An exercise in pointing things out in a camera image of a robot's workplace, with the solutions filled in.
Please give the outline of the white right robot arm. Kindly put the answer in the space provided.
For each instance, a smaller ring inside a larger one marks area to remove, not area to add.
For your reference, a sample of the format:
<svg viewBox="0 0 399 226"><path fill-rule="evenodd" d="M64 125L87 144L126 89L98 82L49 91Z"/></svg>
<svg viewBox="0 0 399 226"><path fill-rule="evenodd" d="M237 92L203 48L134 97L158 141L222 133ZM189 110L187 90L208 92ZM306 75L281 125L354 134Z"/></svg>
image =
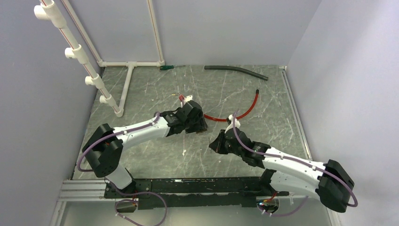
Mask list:
<svg viewBox="0 0 399 226"><path fill-rule="evenodd" d="M234 154L252 167L264 169L259 189L264 195L288 192L319 200L344 213L350 206L354 182L340 163L304 160L262 142L252 141L239 129L222 129L209 146L218 154Z"/></svg>

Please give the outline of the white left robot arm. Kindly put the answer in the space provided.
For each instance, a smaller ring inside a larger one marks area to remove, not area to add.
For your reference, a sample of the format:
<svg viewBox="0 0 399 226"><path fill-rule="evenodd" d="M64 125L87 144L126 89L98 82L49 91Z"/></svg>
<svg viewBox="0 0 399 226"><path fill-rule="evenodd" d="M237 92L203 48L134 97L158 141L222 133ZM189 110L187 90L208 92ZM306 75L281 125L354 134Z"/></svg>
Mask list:
<svg viewBox="0 0 399 226"><path fill-rule="evenodd" d="M189 100L172 111L156 112L154 116L140 123L122 127L100 125L82 148L77 168L83 159L90 165L90 172L98 178L105 178L124 198L134 194L136 183L129 171L120 164L122 152L149 140L169 137L175 134L205 131L207 124L202 107Z"/></svg>

